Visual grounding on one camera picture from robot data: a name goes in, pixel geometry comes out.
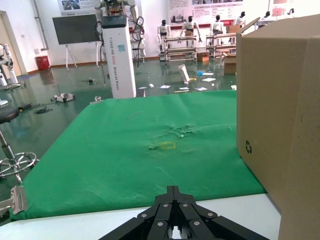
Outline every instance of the whiteboard easel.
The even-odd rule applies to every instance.
[[[98,44],[98,42],[95,42],[95,49],[96,49],[95,50],[96,51],[96,53],[95,53],[95,64],[96,64],[97,68],[99,68],[99,44]],[[70,51],[70,49],[68,47],[68,44],[67,44],[67,45],[65,45],[65,68],[67,70],[69,70],[69,55],[70,55],[70,57],[72,59],[72,62],[74,64],[74,66],[77,68],[78,67],[77,63],[75,62],[74,57],[73,57],[73,55],[72,55],[72,53],[71,53],[71,51]]]
[[[68,48],[68,44],[65,45],[65,68],[66,68],[67,70],[69,70],[69,64],[68,64],[68,56],[69,56],[69,54],[70,54],[70,56],[71,56],[71,59],[72,59],[72,61],[73,61],[74,66],[77,68],[78,66],[77,66],[77,64],[76,64],[76,62],[75,62],[75,60],[74,60],[74,57],[72,56],[72,54],[71,54],[71,52],[70,52],[70,49]]]

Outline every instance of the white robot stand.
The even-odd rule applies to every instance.
[[[127,16],[104,16],[101,27],[113,98],[135,98],[136,80]]]

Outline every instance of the white pipe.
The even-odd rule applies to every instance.
[[[34,18],[39,21],[40,30],[41,30],[41,33],[42,33],[41,40],[43,40],[42,43],[44,43],[43,44],[44,48],[41,48],[40,50],[41,51],[47,51],[47,50],[49,50],[48,41],[47,41],[47,37],[46,37],[46,34],[45,34],[44,25],[42,24],[42,21],[41,21],[41,18],[40,18],[39,8],[38,8],[36,0],[33,0],[33,5],[34,5],[34,9],[35,9],[35,14],[36,14],[36,16]]]

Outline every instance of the white wall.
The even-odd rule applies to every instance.
[[[40,51],[44,46],[31,0],[0,0],[0,10],[8,15],[26,71],[37,70],[35,57],[47,53]]]
[[[61,12],[57,0],[36,0],[40,17],[42,19],[44,32],[48,41],[48,54],[51,65],[66,64],[66,47],[59,45],[56,30],[52,18],[61,17]],[[70,44],[70,51],[75,57],[77,63],[87,63],[96,61],[95,43],[77,43]]]
[[[168,20],[168,2],[169,0],[141,0],[142,15],[144,17],[145,28],[145,44],[146,55],[154,57],[159,54],[157,37],[157,26],[161,25],[163,19]],[[251,22],[257,17],[263,17],[268,11],[269,0],[244,0],[243,11],[246,12],[247,23]],[[247,33],[253,31],[254,28],[248,29]],[[202,43],[197,42],[198,52],[206,51],[206,35],[210,34],[210,28],[201,28],[200,35]],[[178,37],[180,30],[172,30],[171,35]]]
[[[54,17],[61,17],[58,1],[36,1],[48,40],[50,63],[51,65],[64,65],[66,63],[66,48],[64,45],[59,45],[52,20]],[[163,19],[168,18],[168,1],[169,0],[141,0],[147,57],[155,57],[159,53],[156,40],[157,26],[161,24]],[[249,23],[256,17],[264,16],[268,10],[268,4],[269,0],[244,0],[243,10],[246,12],[247,22]],[[297,3],[296,15],[298,17],[317,14],[319,5],[318,0],[300,0],[300,2]],[[26,69],[28,71],[36,70],[34,49],[41,49],[43,45],[38,26],[34,19],[31,0],[0,0],[0,10],[7,11],[8,13]],[[197,45],[198,47],[202,47],[199,49],[200,52],[205,51],[205,38],[209,32],[209,28],[202,28],[200,30],[203,40],[202,44]],[[173,30],[172,35],[174,37],[178,36],[179,31]],[[96,61],[96,48],[94,43],[71,44],[69,48],[74,54],[77,63]]]
[[[262,16],[268,8],[269,0],[244,0],[244,11],[247,12],[247,19],[253,20]],[[159,54],[157,43],[157,26],[160,26],[163,19],[168,18],[169,0],[141,0],[142,16],[144,18],[145,45],[147,57],[155,57]],[[66,63],[66,48],[59,45],[52,18],[61,17],[57,0],[37,0],[40,16],[44,25],[45,34],[49,45],[49,59],[51,65],[64,65]],[[200,34],[203,43],[198,43],[202,47],[199,51],[205,51],[206,34],[209,28],[202,28]],[[173,30],[172,35],[178,36],[179,31]],[[96,61],[96,49],[94,43],[77,43],[69,45],[69,49],[76,57],[77,63],[87,63]]]

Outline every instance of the cardboard box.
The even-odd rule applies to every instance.
[[[301,76],[279,240],[320,239],[320,36],[309,39]]]
[[[226,33],[227,34],[234,34],[236,32],[238,32],[238,30],[241,28],[240,25],[230,25],[230,26],[226,26]]]
[[[196,58],[198,62],[208,62],[210,60],[209,53],[207,52],[197,53]]]
[[[237,55],[235,53],[222,53],[224,62],[224,74],[236,74],[237,72]]]
[[[303,132],[299,129],[308,117],[320,118],[320,91],[313,91],[316,84],[319,89],[320,28],[308,27],[319,21],[320,15],[283,19],[241,37],[245,26],[236,36],[237,147],[243,160],[284,211],[283,240],[301,239],[297,235],[286,238],[292,226],[285,226],[291,223],[296,227],[295,232],[305,232],[302,230],[305,226],[318,233],[317,237],[303,236],[302,239],[319,239],[320,234],[320,224],[313,228],[319,223],[320,177],[315,173],[319,173],[319,152],[316,148],[306,151],[295,143],[296,138],[306,140],[308,134],[318,131],[312,124],[303,124]],[[312,113],[312,108],[304,104],[305,98],[311,97],[316,99],[318,107]],[[319,138],[319,134],[313,138],[318,148]],[[294,148],[298,148],[298,152],[292,152]],[[299,184],[294,180],[295,174],[301,179]],[[310,207],[316,205],[315,201],[318,205],[312,212]],[[303,213],[294,214],[294,208]],[[304,218],[286,223],[298,215]],[[309,227],[307,216],[314,221]]]
[[[184,36],[185,37],[190,37],[190,36],[193,36],[193,35],[194,35],[194,33],[192,31],[189,31],[189,30],[184,31]]]

